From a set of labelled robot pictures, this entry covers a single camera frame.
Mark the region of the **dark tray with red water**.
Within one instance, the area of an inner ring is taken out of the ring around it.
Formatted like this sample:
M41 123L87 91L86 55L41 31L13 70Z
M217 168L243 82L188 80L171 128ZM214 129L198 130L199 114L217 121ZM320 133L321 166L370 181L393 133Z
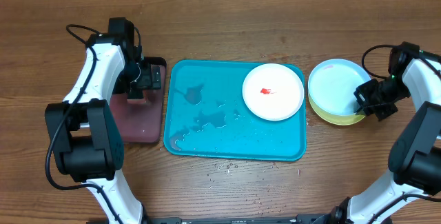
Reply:
M152 75L161 78L161 88L146 90L142 99L129 99L126 93L113 94L110 100L117 128L125 143L158 143L161 137L167 62L162 57L148 57Z

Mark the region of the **yellow plate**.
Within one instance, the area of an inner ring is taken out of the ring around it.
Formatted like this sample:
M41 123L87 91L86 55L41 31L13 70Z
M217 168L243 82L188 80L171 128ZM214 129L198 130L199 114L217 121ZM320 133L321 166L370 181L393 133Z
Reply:
M310 95L308 95L309 103L313 109L313 111L323 120L327 121L328 123L332 123L334 125L353 125L355 123L360 122L365 118L364 115L356 115L352 114L349 116L340 116L331 114L329 112L326 112L322 108L320 108L312 99Z

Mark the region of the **light blue plate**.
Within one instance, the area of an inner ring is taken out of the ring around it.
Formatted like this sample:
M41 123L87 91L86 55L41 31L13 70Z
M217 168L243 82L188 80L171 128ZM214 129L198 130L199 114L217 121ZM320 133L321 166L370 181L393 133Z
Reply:
M345 59L329 59L318 64L309 75L308 93L324 111L350 116L360 105L354 92L371 77L356 63Z

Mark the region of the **teal plastic tray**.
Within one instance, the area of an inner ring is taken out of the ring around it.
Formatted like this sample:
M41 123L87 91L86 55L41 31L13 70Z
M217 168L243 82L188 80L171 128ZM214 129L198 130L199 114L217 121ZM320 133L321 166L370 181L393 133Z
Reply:
M257 117L242 85L253 62L185 59L173 66L163 144L180 156L297 161L307 149L306 108L283 121Z

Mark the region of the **white pink plate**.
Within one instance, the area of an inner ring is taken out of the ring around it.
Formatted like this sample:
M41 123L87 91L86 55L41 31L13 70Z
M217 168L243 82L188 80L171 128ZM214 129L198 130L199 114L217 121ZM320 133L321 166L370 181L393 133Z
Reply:
M292 69L266 63L248 73L242 95L247 108L257 117L283 121L299 111L305 91L300 77Z

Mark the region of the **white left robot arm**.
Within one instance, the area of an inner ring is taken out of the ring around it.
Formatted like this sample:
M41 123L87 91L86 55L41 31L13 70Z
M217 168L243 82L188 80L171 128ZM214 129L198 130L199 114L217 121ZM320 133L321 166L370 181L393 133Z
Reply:
M60 103L45 109L45 176L58 190L88 189L107 223L150 223L122 171L125 142L158 141L166 64L144 59L132 33L93 32L83 69Z

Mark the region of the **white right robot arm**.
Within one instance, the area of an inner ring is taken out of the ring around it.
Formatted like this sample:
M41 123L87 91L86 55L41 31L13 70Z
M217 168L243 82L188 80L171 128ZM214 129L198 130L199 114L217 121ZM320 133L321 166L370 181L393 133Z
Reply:
M412 98L416 113L393 144L387 171L317 223L391 223L395 212L417 199L440 201L440 56L408 42L390 50L389 76L375 74L356 88L358 110L383 120L397 112L397 101Z

